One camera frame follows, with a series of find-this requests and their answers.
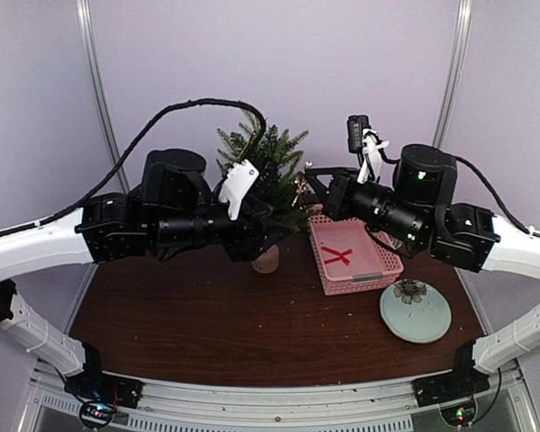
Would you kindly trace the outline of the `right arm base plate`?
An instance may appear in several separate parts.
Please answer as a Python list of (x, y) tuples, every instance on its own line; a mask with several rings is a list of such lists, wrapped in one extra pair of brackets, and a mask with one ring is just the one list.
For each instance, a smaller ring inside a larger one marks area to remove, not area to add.
[(468, 398), (491, 387), (489, 376), (473, 368), (418, 378), (412, 386), (420, 408)]

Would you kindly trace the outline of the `pink plastic basket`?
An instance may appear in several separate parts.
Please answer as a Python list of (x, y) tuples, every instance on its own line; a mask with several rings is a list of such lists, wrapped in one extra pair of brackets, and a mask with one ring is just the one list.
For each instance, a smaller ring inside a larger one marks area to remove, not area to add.
[[(380, 247), (358, 219), (333, 221), (324, 215), (309, 219), (310, 243), (319, 278), (327, 296), (379, 290), (393, 284), (403, 271), (401, 259)], [(353, 249), (350, 265), (323, 263), (330, 257), (322, 247), (343, 251)]]

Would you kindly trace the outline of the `right green circuit board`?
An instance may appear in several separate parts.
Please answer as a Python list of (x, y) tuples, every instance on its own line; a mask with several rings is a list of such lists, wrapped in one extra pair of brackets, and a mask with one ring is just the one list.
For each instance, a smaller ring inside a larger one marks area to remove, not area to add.
[(477, 406), (472, 401), (445, 406), (440, 409), (442, 420), (450, 427), (463, 428), (474, 422)]

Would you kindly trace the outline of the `right aluminium frame post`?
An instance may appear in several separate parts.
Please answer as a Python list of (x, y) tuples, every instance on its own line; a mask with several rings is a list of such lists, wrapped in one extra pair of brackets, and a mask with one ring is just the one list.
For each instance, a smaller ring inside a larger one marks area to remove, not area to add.
[(460, 0), (454, 26), (453, 43), (446, 74), (442, 102), (438, 111), (432, 146), (441, 149), (446, 142), (449, 123), (454, 112), (455, 95), (463, 73), (464, 61), (472, 25), (473, 2)]

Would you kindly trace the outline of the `green circuit board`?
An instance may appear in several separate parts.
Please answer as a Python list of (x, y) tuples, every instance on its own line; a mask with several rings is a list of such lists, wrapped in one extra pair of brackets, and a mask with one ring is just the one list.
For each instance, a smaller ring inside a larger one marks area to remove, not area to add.
[(472, 401), (445, 406), (440, 409), (442, 420), (450, 427), (463, 428), (474, 422), (477, 406)]
[(116, 415), (116, 408), (95, 400), (84, 402), (78, 411), (78, 419), (87, 428), (104, 428)]

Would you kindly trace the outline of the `front aluminium rail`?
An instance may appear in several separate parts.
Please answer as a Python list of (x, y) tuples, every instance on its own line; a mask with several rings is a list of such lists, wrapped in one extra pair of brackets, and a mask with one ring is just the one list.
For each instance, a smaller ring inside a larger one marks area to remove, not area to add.
[[(101, 431), (540, 431), (526, 381), (516, 363), (503, 366), (491, 389), (473, 399), (420, 407), (415, 378), (302, 387), (228, 387), (138, 379), (137, 408), (118, 408)], [(14, 431), (87, 431), (80, 402), (64, 392), (55, 370), (38, 360)], [(475, 402), (478, 423), (449, 425), (454, 405)]]

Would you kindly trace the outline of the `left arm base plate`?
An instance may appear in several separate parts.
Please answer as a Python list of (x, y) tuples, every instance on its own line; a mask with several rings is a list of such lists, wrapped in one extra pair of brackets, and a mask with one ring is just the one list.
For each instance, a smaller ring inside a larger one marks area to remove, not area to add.
[(80, 401), (98, 401), (119, 408), (136, 409), (144, 387), (140, 380), (100, 371), (62, 377), (65, 391)]

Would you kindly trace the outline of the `aluminium frame post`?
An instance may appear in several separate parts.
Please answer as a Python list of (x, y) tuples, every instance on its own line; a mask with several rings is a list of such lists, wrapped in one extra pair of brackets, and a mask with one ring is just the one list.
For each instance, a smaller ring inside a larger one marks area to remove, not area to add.
[(454, 26), (453, 43), (446, 74), (442, 102), (438, 111), (432, 146), (441, 149), (446, 142), (449, 123), (454, 112), (455, 95), (463, 73), (464, 61), (472, 25), (473, 2), (460, 0)]
[(90, 2), (87, 0), (77, 0), (76, 12), (92, 88), (94, 90), (95, 107), (102, 128), (103, 142), (108, 150), (112, 165), (114, 165), (118, 162), (121, 152), (115, 138), (109, 105), (104, 91), (104, 81), (96, 49)]

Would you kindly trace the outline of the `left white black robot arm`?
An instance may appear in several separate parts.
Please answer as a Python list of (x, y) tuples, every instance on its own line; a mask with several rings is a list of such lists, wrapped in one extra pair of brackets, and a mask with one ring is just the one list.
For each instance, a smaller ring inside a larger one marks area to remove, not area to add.
[(14, 279), (127, 257), (167, 261), (210, 245), (222, 246), (234, 262), (251, 262), (288, 236), (288, 228), (254, 194), (271, 173), (270, 164), (241, 161), (216, 188), (204, 179), (205, 168), (205, 159), (191, 150), (154, 150), (132, 191), (97, 195), (67, 215), (0, 231), (0, 330), (91, 399), (105, 398), (112, 382), (98, 350), (52, 327), (18, 293)]

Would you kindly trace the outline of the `red satin ribbon bow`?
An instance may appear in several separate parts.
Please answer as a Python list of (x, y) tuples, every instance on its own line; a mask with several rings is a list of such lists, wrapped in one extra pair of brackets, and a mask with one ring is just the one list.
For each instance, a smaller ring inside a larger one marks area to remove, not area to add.
[(327, 265), (335, 264), (337, 262), (341, 262), (345, 266), (350, 265), (350, 259), (349, 256), (353, 254), (353, 249), (348, 248), (343, 251), (335, 250), (331, 247), (322, 247), (321, 250), (327, 254), (330, 254), (330, 257), (324, 258), (323, 263)]

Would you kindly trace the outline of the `round wooden tree base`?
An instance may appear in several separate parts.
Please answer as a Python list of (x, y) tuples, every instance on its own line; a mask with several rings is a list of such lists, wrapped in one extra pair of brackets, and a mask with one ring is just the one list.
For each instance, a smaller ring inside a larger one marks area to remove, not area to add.
[(268, 275), (277, 270), (280, 262), (280, 251), (277, 245), (272, 245), (259, 258), (251, 263), (252, 268), (263, 275)]

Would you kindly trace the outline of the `small green christmas tree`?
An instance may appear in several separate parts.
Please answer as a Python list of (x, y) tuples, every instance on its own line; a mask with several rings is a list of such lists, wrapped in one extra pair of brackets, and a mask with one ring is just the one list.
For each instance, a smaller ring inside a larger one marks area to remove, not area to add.
[[(260, 130), (260, 121), (250, 112), (244, 111), (245, 120), (238, 125), (238, 130), (226, 132), (218, 128), (217, 135), (223, 145), (217, 150), (217, 165), (225, 175), (232, 165), (239, 161), (243, 148)], [(309, 218), (316, 215), (311, 202), (311, 188), (301, 202), (292, 207), (296, 186), (294, 179), (305, 164), (304, 151), (299, 149), (309, 133), (304, 130), (292, 135), (289, 130), (280, 130), (276, 125), (268, 126), (257, 146), (249, 151), (247, 159), (253, 161), (259, 155), (268, 155), (278, 165), (276, 175), (266, 180), (263, 185), (251, 188), (254, 196), (272, 208), (271, 218), (288, 226), (293, 233), (307, 234), (310, 231)]]

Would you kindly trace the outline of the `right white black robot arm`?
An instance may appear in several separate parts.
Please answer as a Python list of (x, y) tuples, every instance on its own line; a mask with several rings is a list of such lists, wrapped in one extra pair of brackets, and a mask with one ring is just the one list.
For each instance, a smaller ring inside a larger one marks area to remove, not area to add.
[(392, 185), (361, 180), (357, 169), (311, 168), (305, 178), (333, 221), (357, 218), (402, 241), (410, 253), (428, 250), (445, 264), (540, 280), (540, 233), (508, 209), (500, 215), (453, 201), (462, 158), (409, 144), (395, 163)]

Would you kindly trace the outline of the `left aluminium frame post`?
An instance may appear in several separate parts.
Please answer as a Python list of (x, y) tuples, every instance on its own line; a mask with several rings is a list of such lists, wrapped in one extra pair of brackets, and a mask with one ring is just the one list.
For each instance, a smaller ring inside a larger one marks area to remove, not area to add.
[(121, 152), (115, 138), (109, 105), (104, 91), (104, 81), (96, 49), (90, 2), (87, 0), (77, 0), (76, 12), (92, 88), (94, 90), (95, 107), (102, 128), (103, 142), (108, 150), (112, 165), (114, 165), (118, 162)]

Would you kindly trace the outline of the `left green circuit board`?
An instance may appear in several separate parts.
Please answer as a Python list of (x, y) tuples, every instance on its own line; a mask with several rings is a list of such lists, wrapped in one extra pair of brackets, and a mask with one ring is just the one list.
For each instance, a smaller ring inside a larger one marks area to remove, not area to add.
[(84, 402), (78, 411), (78, 419), (87, 428), (104, 428), (116, 415), (116, 408), (95, 400)]

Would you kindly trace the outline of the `pale green flower plate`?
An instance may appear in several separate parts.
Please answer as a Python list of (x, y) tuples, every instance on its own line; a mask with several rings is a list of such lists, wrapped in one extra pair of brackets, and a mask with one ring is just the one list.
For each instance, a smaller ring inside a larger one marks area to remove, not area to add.
[(379, 309), (383, 323), (402, 340), (430, 344), (450, 329), (452, 312), (446, 298), (429, 283), (401, 279), (381, 294)]

